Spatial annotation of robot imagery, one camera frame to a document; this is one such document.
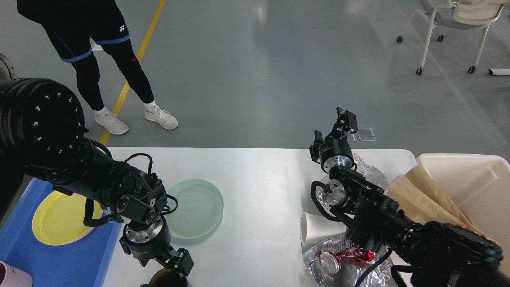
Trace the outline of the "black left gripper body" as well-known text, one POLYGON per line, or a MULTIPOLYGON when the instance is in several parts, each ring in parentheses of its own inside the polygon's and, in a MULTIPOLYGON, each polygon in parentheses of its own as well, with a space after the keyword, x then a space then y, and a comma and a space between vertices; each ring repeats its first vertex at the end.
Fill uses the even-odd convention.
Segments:
POLYGON ((170 267, 171 232, 164 216, 158 216, 155 222, 142 231, 135 231, 125 225, 120 237, 122 250, 128 256, 133 256, 142 267, 146 267, 150 260, 154 260, 163 267, 170 267))

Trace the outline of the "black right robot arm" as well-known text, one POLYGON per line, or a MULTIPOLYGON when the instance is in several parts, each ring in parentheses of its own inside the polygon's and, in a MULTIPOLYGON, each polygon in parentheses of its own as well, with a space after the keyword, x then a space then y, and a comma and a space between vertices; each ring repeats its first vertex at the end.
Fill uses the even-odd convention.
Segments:
POLYGON ((502 248, 493 240, 459 225, 411 220, 383 188, 357 171, 347 140, 358 132, 356 116, 340 107, 336 112, 331 132, 323 137, 316 130, 309 148, 311 159, 329 176, 328 183, 311 183, 311 199, 324 218, 346 225, 346 238, 355 247, 387 250, 355 286, 396 252, 406 262, 390 267, 399 287, 406 285, 402 272, 412 275, 414 287, 508 287, 509 277, 499 270, 502 248))

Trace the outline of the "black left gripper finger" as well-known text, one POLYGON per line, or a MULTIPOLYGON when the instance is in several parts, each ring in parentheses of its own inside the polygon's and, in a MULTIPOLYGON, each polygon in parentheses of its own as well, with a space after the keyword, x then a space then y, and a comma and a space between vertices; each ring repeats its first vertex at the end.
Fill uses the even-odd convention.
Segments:
POLYGON ((168 258, 162 261, 162 265, 168 269, 182 274, 183 276, 189 276, 193 267, 194 262, 189 251, 185 248, 171 250, 165 254, 168 258))

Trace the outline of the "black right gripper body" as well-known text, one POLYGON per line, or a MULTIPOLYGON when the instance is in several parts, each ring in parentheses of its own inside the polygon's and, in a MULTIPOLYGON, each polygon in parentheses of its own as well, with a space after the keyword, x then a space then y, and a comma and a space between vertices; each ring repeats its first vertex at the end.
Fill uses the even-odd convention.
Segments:
POLYGON ((352 169, 355 160, 346 138, 320 140, 315 139, 309 146, 311 159, 317 162, 322 171, 329 174, 333 168, 352 169))

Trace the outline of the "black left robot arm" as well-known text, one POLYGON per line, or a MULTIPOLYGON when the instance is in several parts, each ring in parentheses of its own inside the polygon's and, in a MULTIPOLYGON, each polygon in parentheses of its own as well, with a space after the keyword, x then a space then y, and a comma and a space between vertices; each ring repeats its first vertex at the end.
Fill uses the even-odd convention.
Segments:
POLYGON ((86 138, 77 96, 51 79, 2 82, 0 110, 2 161, 62 194, 84 196, 85 226, 124 224, 122 249, 142 266, 153 259, 181 276, 190 274, 189 251, 171 246, 165 215, 174 211, 167 204, 174 197, 152 172, 152 159, 142 171, 86 138))

